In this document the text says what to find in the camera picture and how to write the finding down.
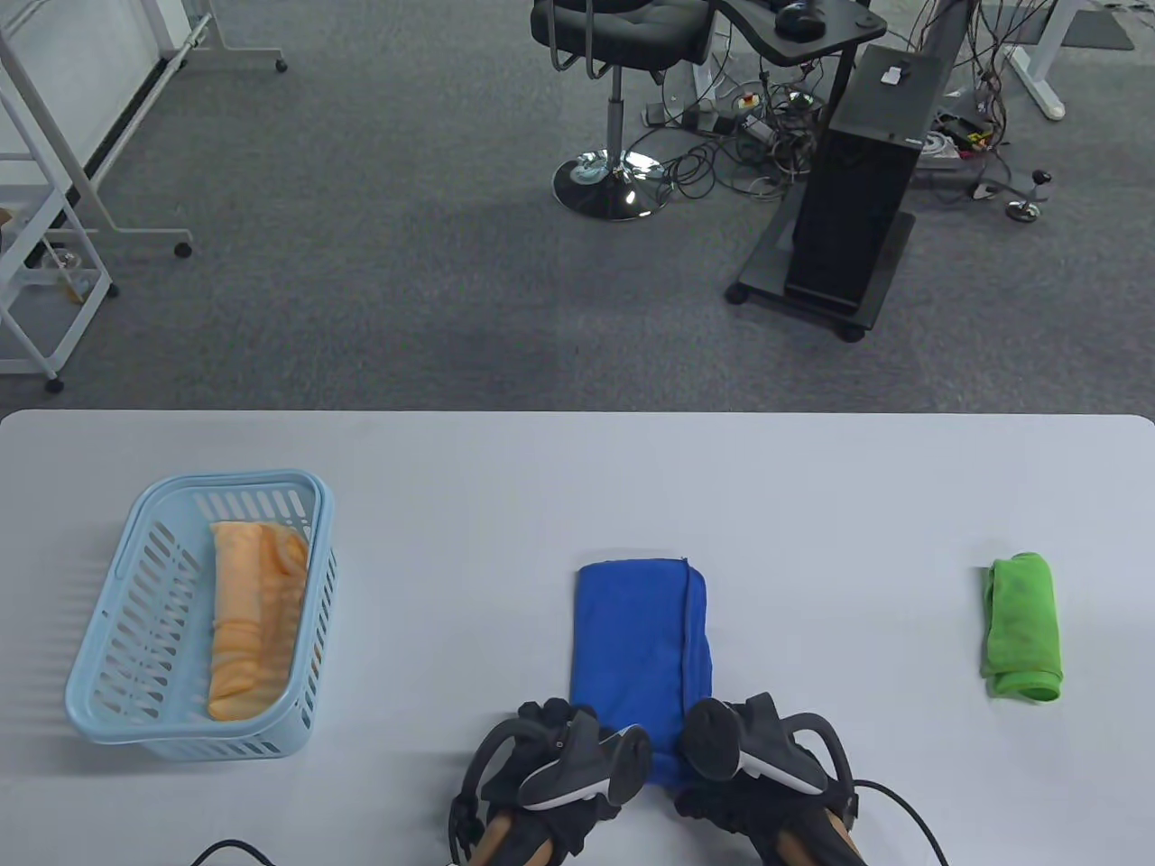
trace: blue towel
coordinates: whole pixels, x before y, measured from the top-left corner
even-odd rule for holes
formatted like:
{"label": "blue towel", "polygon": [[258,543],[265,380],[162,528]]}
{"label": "blue towel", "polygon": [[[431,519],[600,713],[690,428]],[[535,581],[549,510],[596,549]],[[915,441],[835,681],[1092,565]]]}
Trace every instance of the blue towel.
{"label": "blue towel", "polygon": [[702,575],[678,559],[598,562],[578,573],[575,609],[571,701],[597,710],[605,727],[646,729],[650,782],[688,781],[678,737],[714,672]]}

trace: chair base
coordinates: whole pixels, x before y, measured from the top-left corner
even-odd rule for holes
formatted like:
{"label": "chair base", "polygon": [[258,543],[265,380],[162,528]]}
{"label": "chair base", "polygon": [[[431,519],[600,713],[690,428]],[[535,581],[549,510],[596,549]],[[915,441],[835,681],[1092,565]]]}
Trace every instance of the chair base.
{"label": "chair base", "polygon": [[569,210],[594,219],[640,219],[665,204],[661,187],[665,169],[657,159],[621,154],[621,164],[610,171],[606,150],[569,159],[553,174],[553,196]]}

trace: folded towel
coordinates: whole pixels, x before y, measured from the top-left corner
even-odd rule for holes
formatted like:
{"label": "folded towel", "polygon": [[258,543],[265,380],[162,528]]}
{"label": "folded towel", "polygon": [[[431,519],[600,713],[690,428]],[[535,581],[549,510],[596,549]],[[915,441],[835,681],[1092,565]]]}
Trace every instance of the folded towel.
{"label": "folded towel", "polygon": [[1055,701],[1063,685],[1051,568],[1037,553],[997,559],[986,572],[983,677],[999,696]]}
{"label": "folded towel", "polygon": [[284,693],[300,626],[308,545],[286,527],[228,521],[216,540],[209,715],[252,718]]}
{"label": "folded towel", "polygon": [[654,746],[649,781],[687,778],[677,755],[686,712],[709,697],[706,582],[685,560],[599,562],[578,574],[571,701],[602,724],[638,724]]}

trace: chair seat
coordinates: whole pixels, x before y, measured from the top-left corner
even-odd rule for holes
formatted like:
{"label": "chair seat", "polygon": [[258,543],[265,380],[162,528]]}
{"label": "chair seat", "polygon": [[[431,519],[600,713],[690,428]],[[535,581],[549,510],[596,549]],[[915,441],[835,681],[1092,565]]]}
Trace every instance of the chair seat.
{"label": "chair seat", "polygon": [[[699,60],[709,37],[708,0],[591,0],[594,59],[628,69],[662,72]],[[586,0],[556,0],[558,48],[586,54]],[[534,38],[550,44],[549,0],[535,0]]]}

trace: black desk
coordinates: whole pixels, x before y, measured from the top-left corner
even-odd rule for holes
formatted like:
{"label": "black desk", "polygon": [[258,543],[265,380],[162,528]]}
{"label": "black desk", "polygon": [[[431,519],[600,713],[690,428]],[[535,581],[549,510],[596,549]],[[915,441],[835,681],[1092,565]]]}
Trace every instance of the black desk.
{"label": "black desk", "polygon": [[[754,51],[775,66],[797,66],[820,57],[840,53],[839,68],[822,114],[820,141],[839,100],[847,90],[858,45],[879,38],[887,30],[886,21],[866,8],[870,0],[864,0],[862,3],[854,0],[815,0],[817,8],[826,17],[826,35],[813,42],[799,43],[783,39],[774,31],[775,13],[770,12],[768,6],[755,0],[714,0],[717,10],[733,22],[738,32],[746,37]],[[895,221],[884,255],[875,267],[867,297],[856,309],[837,308],[805,293],[789,292],[785,288],[787,273],[793,255],[795,223],[804,195],[805,184],[798,184],[789,191],[754,247],[754,252],[743,266],[738,278],[726,290],[725,299],[730,304],[743,304],[753,292],[796,313],[821,319],[833,324],[842,339],[850,343],[858,342],[874,327],[874,320],[878,318],[882,299],[889,289],[891,278],[914,225],[914,217],[900,214]]]}
{"label": "black desk", "polygon": [[886,32],[886,22],[854,0],[817,0],[826,18],[826,35],[814,42],[790,42],[774,32],[775,14],[755,0],[714,0],[746,42],[775,66],[798,66],[843,48],[852,48]]}

